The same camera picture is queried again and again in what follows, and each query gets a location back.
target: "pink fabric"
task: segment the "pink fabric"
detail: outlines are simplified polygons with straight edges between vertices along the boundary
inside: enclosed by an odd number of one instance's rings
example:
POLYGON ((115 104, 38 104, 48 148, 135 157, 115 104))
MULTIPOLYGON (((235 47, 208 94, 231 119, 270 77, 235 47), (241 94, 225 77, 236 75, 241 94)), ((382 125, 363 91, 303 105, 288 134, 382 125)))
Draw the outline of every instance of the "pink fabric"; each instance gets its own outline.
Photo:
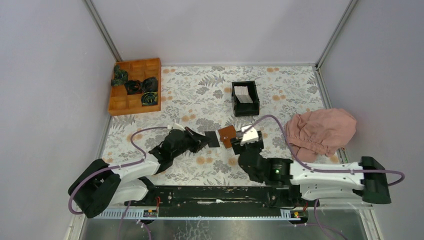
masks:
POLYGON ((313 163, 317 154, 330 157, 344 147, 355 134, 356 123, 344 109, 320 109, 294 115, 285 132, 299 159, 313 163))

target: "wooden tray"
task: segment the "wooden tray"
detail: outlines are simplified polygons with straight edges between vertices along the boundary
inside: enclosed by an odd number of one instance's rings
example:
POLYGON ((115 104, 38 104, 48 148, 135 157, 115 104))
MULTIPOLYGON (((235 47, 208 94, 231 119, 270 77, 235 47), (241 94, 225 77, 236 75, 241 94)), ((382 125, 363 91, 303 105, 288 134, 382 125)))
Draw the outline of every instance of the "wooden tray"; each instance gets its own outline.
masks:
POLYGON ((159 58, 121 61, 117 65, 128 72, 128 80, 140 80, 141 82, 150 77, 157 78, 157 105, 142 106, 142 95, 127 95, 125 86, 113 86, 110 91, 109 114, 112 116, 141 114, 157 112, 161 110, 161 60, 159 58))

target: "floral mat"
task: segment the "floral mat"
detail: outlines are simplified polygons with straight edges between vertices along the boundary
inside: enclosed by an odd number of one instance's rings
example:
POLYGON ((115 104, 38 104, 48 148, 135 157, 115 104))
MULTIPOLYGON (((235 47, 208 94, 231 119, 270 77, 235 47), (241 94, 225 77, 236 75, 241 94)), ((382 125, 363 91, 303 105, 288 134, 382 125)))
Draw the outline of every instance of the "floral mat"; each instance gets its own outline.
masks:
MULTIPOLYGON (((263 115, 273 114, 284 124, 296 113, 323 108, 317 80, 311 66, 205 66, 162 67, 161 111, 114 116, 103 151, 111 165, 139 160, 141 152, 130 143, 137 130, 178 123, 204 134, 234 125, 236 130, 263 115), (234 117, 231 82, 255 81, 260 115, 234 117)), ((272 120, 261 122, 265 158, 291 158, 283 136, 272 120)), ((168 134, 158 129, 135 136, 135 143, 149 151, 168 134)), ((149 179, 155 185, 259 186, 237 164, 231 148, 209 148, 193 154, 186 151, 166 171, 149 179)), ((319 156, 316 163, 339 163, 338 157, 319 156)))

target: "gray wall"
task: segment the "gray wall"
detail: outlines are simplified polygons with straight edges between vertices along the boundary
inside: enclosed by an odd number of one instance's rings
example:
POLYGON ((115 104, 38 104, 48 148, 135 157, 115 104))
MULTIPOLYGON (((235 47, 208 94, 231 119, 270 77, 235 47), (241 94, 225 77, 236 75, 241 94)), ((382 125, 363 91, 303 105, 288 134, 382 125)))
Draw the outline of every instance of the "gray wall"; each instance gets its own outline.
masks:
POLYGON ((392 204, 375 207, 386 240, 423 237, 423 12, 422 0, 359 1, 322 68, 334 107, 358 120, 352 159, 406 174, 392 204))
POLYGON ((2 0, 0 56, 0 239, 63 239, 114 59, 81 0, 2 0))
POLYGON ((124 60, 315 63, 349 0, 93 0, 124 60))

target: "black box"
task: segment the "black box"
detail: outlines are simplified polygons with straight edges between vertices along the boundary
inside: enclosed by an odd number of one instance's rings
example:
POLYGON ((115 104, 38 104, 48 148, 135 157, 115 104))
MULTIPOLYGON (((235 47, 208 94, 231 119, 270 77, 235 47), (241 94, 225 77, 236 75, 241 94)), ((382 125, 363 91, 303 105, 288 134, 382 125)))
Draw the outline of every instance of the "black box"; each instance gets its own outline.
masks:
POLYGON ((234 81, 232 85, 232 108, 234 109, 234 116, 243 117, 243 116, 257 116, 259 115, 259 97, 258 92, 256 91, 255 81, 234 81), (247 87, 249 96, 252 99, 253 103, 241 103, 234 93, 234 86, 243 86, 247 87))

